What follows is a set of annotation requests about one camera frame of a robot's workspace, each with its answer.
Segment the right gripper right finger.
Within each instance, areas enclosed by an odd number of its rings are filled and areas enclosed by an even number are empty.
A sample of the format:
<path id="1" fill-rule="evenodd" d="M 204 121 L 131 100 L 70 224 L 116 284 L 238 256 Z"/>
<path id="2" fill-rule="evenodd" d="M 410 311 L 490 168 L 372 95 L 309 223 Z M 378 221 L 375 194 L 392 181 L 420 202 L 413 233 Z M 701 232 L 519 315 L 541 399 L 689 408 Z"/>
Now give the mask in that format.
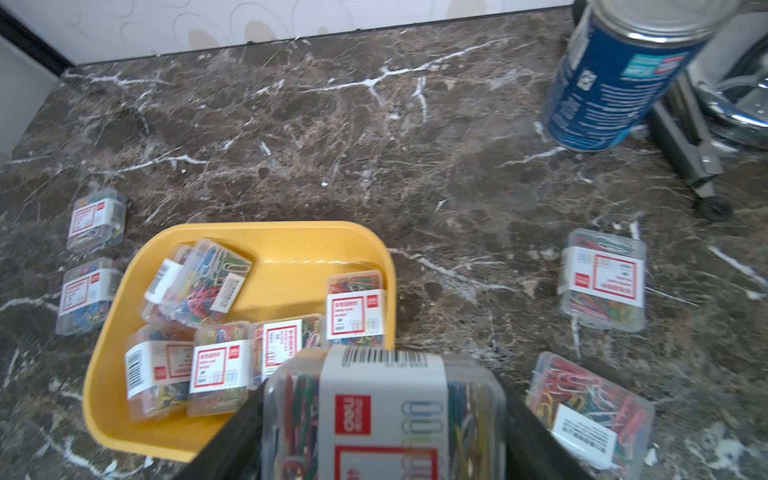
<path id="1" fill-rule="evenodd" d="M 553 437 L 501 377 L 506 397 L 503 425 L 506 479 L 590 480 L 579 462 Z"/>

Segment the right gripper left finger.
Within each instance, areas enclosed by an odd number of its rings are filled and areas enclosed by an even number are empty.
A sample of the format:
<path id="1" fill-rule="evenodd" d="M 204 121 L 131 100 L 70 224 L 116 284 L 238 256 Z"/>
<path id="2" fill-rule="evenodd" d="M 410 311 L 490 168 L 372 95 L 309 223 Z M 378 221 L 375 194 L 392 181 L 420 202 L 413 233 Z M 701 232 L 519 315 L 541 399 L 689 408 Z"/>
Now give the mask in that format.
<path id="1" fill-rule="evenodd" d="M 173 479 L 260 479 L 264 392 L 262 384 Z"/>

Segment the yellow plastic storage tray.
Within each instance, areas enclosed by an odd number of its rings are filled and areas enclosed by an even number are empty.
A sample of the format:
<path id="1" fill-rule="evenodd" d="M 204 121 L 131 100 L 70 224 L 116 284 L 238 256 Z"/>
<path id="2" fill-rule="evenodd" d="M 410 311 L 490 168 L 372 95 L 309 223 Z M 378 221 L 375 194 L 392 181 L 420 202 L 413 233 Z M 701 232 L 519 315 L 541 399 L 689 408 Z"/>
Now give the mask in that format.
<path id="1" fill-rule="evenodd" d="M 387 292 L 385 347 L 395 347 L 396 274 L 382 240 L 343 221 L 181 224 L 150 239 L 125 270 L 101 330 L 84 382 L 83 413 L 93 439 L 107 449 L 191 461 L 229 421 L 227 414 L 134 422 L 126 398 L 124 355 L 144 326 L 143 295 L 164 259 L 179 244 L 208 238 L 250 259 L 229 320 L 264 321 L 324 312 L 326 283 L 342 273 L 377 269 Z"/>

